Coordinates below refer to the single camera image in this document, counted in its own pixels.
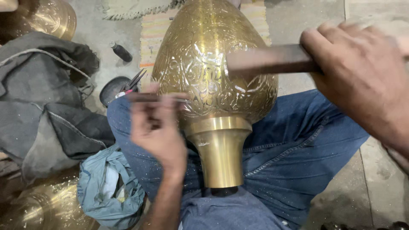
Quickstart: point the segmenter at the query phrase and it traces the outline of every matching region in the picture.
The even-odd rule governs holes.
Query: fringe
[[[145,9],[143,12],[128,12],[125,14],[107,15],[103,19],[117,21],[117,20],[129,20],[129,19],[141,18],[142,16],[145,16],[147,14],[158,14],[161,12],[168,11],[168,9],[180,8],[186,1],[187,0],[172,0],[168,5],[164,5],[161,7],[155,7],[155,8],[148,8],[148,9]],[[102,6],[104,7],[104,13],[106,13],[106,11],[109,9],[108,1],[104,0],[102,2]]]

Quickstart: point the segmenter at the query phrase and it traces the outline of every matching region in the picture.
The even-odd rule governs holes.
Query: left hand
[[[157,86],[152,85],[151,92]],[[159,102],[134,103],[131,110],[132,142],[150,152],[162,165],[164,172],[184,176],[187,166],[187,148],[179,133],[175,98],[186,98],[184,93],[161,96]]]

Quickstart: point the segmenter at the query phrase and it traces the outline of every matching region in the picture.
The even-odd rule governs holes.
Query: black bottle
[[[132,55],[122,45],[118,45],[114,41],[111,41],[109,42],[109,47],[111,47],[114,50],[114,53],[122,60],[126,62],[132,61]]]

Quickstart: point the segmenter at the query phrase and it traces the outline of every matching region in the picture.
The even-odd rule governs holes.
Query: striped mat
[[[266,11],[264,0],[257,0],[254,3],[242,3],[241,12],[246,15],[249,21],[256,28],[267,45],[271,45],[270,33],[266,22]],[[168,10],[166,13],[146,15],[142,17],[141,32],[141,63],[139,68],[146,68],[147,74],[141,79],[142,91],[151,81],[151,73],[157,52],[159,51],[162,39],[166,30],[171,24],[169,17],[175,17],[178,9]]]

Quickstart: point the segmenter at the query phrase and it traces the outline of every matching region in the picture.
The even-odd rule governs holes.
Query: engraved floral pattern
[[[189,94],[185,121],[237,114],[254,123],[271,110],[278,77],[262,74],[246,81],[229,75],[226,54],[264,46],[247,18],[227,1],[190,1],[165,34],[152,79],[160,82],[160,94]]]

